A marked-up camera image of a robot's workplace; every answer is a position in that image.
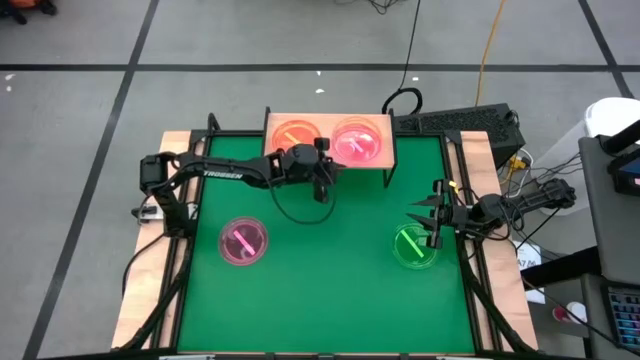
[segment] green tabletop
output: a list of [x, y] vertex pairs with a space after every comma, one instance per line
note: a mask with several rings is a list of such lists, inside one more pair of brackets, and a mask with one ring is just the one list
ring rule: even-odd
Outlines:
[[[216, 137], [211, 156], [259, 156], [259, 137]], [[389, 188], [379, 170], [346, 170], [333, 215], [320, 225], [286, 219], [266, 190], [207, 179], [184, 303], [179, 351], [473, 353], [454, 233], [432, 266], [414, 270], [393, 254], [409, 205], [445, 176], [439, 139], [398, 138]], [[300, 219], [321, 217], [309, 184], [276, 190]], [[219, 254], [220, 230], [251, 216], [266, 226], [269, 246], [250, 266]]]

